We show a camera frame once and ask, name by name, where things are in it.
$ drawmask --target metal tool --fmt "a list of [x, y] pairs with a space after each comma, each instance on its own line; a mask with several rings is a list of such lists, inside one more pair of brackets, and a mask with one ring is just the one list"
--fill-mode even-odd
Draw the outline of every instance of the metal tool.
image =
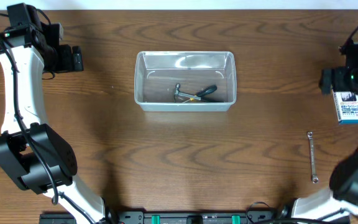
[[318, 177], [316, 174], [316, 164], [314, 163], [313, 132], [308, 131], [308, 139], [309, 139], [309, 145], [310, 145], [311, 181], [312, 181], [312, 183], [317, 184]]
[[[175, 85], [175, 94], [173, 96], [173, 101], [176, 103], [177, 102], [177, 99], [176, 99], [176, 96], [184, 96], [184, 97], [187, 97], [189, 99], [194, 99], [194, 100], [199, 100], [199, 101], [202, 101], [202, 102], [205, 102], [205, 103], [221, 103], [220, 101], [216, 101], [216, 100], [212, 100], [212, 99], [207, 99], [205, 97], [202, 97], [202, 96], [195, 96], [195, 95], [191, 95], [191, 94], [188, 94], [188, 93], [183, 93], [181, 91], [179, 91], [179, 88], [180, 88], [180, 84], [177, 83]], [[209, 91], [207, 93], [204, 93], [202, 94], [203, 96], [207, 95], [207, 94], [210, 94], [210, 93], [213, 93], [215, 90], [214, 88], [210, 88]]]
[[180, 84], [177, 83], [175, 85], [175, 95], [173, 96], [173, 101], [176, 102], [177, 99], [176, 99], [176, 96], [184, 96], [184, 97], [188, 97], [188, 98], [194, 98], [196, 100], [201, 100], [201, 97], [198, 97], [198, 96], [193, 96], [191, 94], [187, 94], [187, 93], [182, 93], [181, 91], [179, 91], [179, 88], [180, 88]]
[[[198, 93], [196, 93], [195, 96], [203, 97], [205, 95], [208, 95], [208, 94], [211, 94], [211, 93], [215, 92], [217, 89], [218, 89], [218, 87], [216, 85], [211, 85], [211, 86], [205, 88], [205, 90], [202, 90], [202, 91], [199, 91]], [[184, 101], [182, 103], [187, 103], [187, 102], [189, 102], [189, 101], [191, 101], [193, 99], [194, 98], [190, 98], [190, 99], [188, 99], [188, 100], [186, 100], [186, 101]]]

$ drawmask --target hammer head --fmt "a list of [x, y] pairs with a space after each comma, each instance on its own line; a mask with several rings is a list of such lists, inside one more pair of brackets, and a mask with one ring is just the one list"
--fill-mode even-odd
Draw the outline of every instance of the hammer head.
[[179, 88], [180, 88], [180, 84], [177, 83], [177, 84], [175, 85], [175, 95], [179, 94]]

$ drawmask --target white wall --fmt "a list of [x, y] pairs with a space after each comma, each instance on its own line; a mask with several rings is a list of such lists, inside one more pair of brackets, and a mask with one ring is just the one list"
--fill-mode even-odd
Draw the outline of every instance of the white wall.
[[358, 9], [358, 0], [0, 0], [0, 10], [25, 2], [39, 9]]

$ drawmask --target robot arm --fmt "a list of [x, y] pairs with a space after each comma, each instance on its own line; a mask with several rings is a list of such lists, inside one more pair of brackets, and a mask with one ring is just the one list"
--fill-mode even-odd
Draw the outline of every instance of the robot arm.
[[[320, 80], [323, 94], [330, 93], [331, 87], [334, 91], [358, 94], [358, 44], [351, 40], [341, 51], [346, 55], [346, 66], [323, 70]], [[295, 200], [290, 216], [332, 221], [349, 214], [358, 215], [358, 152], [337, 165], [329, 186], [307, 198]]]
[[[26, 129], [30, 124], [48, 124], [42, 91], [42, 71], [44, 60], [34, 47], [18, 46], [10, 49], [10, 54], [20, 71], [18, 75], [19, 108]], [[1, 133], [21, 131], [14, 117], [12, 65], [6, 54], [0, 54], [0, 62], [5, 78], [5, 118]]]
[[[22, 123], [46, 161], [64, 206], [79, 224], [102, 223], [106, 216], [103, 199], [94, 194], [76, 175], [73, 149], [48, 126], [42, 91], [43, 72], [62, 73], [83, 70], [79, 47], [59, 45], [63, 29], [60, 24], [45, 25], [36, 9], [25, 4], [7, 8], [11, 27], [0, 33], [7, 51], [16, 63], [18, 105]], [[0, 166], [21, 190], [53, 197], [54, 192], [45, 169], [34, 153], [22, 155], [26, 141], [15, 119], [12, 64], [0, 46], [0, 63], [4, 71], [6, 112], [0, 136]]]

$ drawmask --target green connector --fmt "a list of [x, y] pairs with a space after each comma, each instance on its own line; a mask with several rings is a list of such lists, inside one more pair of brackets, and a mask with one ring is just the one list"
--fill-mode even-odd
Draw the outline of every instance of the green connector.
[[152, 215], [152, 224], [160, 224], [160, 216]]
[[233, 215], [231, 217], [232, 224], [241, 224], [240, 216], [239, 215]]

